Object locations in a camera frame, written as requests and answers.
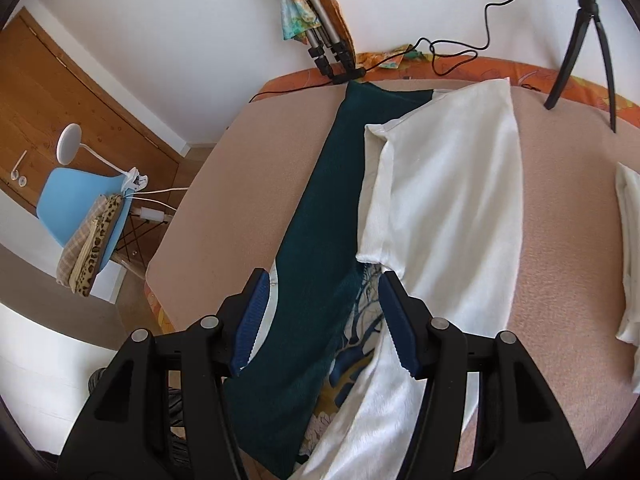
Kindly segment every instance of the dark green fabric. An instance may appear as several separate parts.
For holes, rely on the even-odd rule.
[[[278,306],[269,335],[240,376],[225,381],[238,444],[279,478],[293,471],[362,284],[355,255],[364,126],[399,118],[432,93],[348,84],[276,256]]]

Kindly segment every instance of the blue chair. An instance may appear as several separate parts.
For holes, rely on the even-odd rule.
[[[100,195],[121,193],[125,175],[101,176],[71,168],[53,170],[38,200],[36,215],[55,240],[64,247]],[[116,220],[100,269],[109,261],[124,229],[132,198],[126,198]]]

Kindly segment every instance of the chair backrest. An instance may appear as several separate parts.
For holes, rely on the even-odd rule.
[[[53,170],[38,200],[36,214],[47,231],[64,246],[99,195],[120,193],[124,175],[101,176],[71,168]]]

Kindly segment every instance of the floor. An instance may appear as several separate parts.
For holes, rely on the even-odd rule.
[[[207,160],[212,149],[213,148],[191,148],[178,167],[172,187],[189,187],[196,174],[200,171],[204,161]],[[172,191],[169,194],[167,203],[177,208],[185,193],[185,191]],[[160,227],[157,231],[161,239],[166,228]],[[137,328],[146,328],[154,335],[161,333],[158,322],[146,302],[144,281],[130,270],[127,271],[122,286],[120,287],[116,307],[127,334]]]

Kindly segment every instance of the mini tripod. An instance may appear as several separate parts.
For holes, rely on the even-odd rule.
[[[564,55],[564,61],[558,74],[558,78],[554,83],[554,87],[551,89],[548,99],[545,102],[545,108],[551,110],[558,99],[566,82],[574,69],[575,61],[578,59],[580,49],[584,43],[584,37],[587,33],[587,28],[591,19],[596,25],[596,31],[598,33],[598,39],[600,40],[600,48],[602,50],[602,57],[604,58],[604,70],[607,75],[607,86],[609,87],[609,113],[610,113],[610,125],[611,129],[616,131],[616,89],[613,81],[613,65],[611,63],[611,53],[609,51],[609,42],[607,41],[607,35],[604,32],[604,27],[600,21],[600,14],[598,12],[598,4],[596,0],[578,0],[578,13],[575,17],[574,31],[569,41],[569,47]]]

